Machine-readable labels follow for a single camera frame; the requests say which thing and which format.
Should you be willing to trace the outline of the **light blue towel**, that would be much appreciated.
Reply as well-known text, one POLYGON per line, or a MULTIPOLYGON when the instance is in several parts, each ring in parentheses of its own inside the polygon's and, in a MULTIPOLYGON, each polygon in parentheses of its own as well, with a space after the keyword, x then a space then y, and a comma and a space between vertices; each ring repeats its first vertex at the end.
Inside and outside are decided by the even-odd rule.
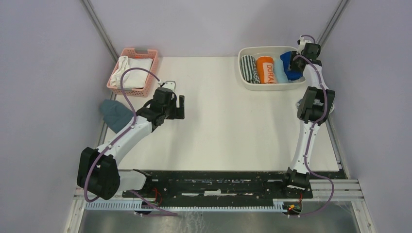
POLYGON ((274 62, 275 77, 278 83, 289 83, 289 79, 284 70, 284 64, 281 59, 277 59, 274 62))

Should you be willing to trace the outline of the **dark blue towel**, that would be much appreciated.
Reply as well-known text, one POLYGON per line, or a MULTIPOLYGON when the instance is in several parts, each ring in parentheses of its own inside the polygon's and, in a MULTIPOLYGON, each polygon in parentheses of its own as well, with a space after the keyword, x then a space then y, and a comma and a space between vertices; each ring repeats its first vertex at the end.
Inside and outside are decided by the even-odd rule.
POLYGON ((283 62, 284 72, 289 81, 297 81, 303 77, 302 72, 293 71, 290 69, 290 61, 293 51, 288 51, 280 55, 280 59, 283 62))

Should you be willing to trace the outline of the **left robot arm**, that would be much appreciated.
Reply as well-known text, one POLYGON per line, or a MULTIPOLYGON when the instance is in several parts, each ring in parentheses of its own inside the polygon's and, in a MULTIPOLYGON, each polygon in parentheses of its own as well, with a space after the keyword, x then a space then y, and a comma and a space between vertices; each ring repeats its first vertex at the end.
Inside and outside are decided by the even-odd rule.
POLYGON ((153 185, 147 181, 147 174, 135 169, 119 171, 118 165, 139 141, 166 119, 185 118, 185 97, 176 96, 175 89, 174 81, 166 81, 114 138, 95 149, 85 148, 80 157, 77 185, 104 200, 128 190, 134 190, 143 198, 150 196, 153 185))

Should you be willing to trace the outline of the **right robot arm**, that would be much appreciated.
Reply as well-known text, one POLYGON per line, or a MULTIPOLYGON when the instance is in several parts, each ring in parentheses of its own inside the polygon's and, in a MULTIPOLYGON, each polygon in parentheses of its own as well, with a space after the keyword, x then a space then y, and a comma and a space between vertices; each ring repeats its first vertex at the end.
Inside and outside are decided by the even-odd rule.
POLYGON ((298 103, 297 118, 300 131, 292 163, 281 184, 281 193, 287 198, 295 197, 300 190, 309 189, 310 159, 314 140, 323 123, 326 122, 334 105, 335 91, 325 84, 322 62, 318 60, 321 46, 307 39, 300 39, 297 51, 293 51, 289 70, 302 72, 309 85, 298 103))

